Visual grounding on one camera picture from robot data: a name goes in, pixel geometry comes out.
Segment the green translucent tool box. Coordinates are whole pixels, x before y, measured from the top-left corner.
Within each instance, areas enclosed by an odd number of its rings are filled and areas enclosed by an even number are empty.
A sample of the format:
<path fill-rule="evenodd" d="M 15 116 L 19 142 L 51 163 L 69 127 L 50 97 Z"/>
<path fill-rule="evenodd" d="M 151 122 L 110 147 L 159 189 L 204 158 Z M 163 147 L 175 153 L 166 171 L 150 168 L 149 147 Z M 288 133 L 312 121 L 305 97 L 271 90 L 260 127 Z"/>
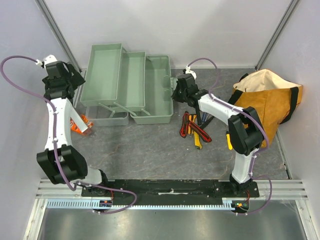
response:
<path fill-rule="evenodd" d="M 121 43 L 92 45 L 81 90 L 85 116 L 96 127 L 168 124 L 174 77 L 167 55 L 129 52 Z"/>

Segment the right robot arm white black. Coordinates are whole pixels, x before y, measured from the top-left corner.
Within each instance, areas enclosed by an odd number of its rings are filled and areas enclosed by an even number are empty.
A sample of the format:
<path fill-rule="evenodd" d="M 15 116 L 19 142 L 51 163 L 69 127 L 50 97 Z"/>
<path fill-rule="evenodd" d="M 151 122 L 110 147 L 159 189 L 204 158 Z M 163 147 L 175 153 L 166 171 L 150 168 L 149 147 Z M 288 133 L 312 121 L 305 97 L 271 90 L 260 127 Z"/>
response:
<path fill-rule="evenodd" d="M 187 103 L 196 113 L 208 113 L 227 126 L 230 143 L 235 150 L 229 191 L 235 197 L 242 196 L 253 182 L 253 162 L 263 141 L 267 139 L 256 109 L 235 106 L 205 89 L 199 89 L 191 73 L 174 78 L 171 87 L 174 101 Z"/>

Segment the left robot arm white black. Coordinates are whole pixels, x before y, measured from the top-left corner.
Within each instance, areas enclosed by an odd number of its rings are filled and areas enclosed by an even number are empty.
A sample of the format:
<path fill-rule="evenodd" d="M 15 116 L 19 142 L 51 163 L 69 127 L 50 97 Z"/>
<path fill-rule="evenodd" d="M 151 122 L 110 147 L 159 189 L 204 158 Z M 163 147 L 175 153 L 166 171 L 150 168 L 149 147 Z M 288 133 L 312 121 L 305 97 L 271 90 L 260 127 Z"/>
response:
<path fill-rule="evenodd" d="M 42 81 L 49 115 L 48 136 L 44 151 L 36 155 L 37 163 L 54 185 L 69 184 L 72 190 L 81 186 L 98 196 L 106 196 L 110 192 L 106 174 L 89 167 L 71 140 L 71 121 L 82 134 L 90 132 L 73 106 L 75 91 L 85 79 L 71 63 L 57 60 L 54 55 L 43 60 L 43 67 L 47 72 Z"/>

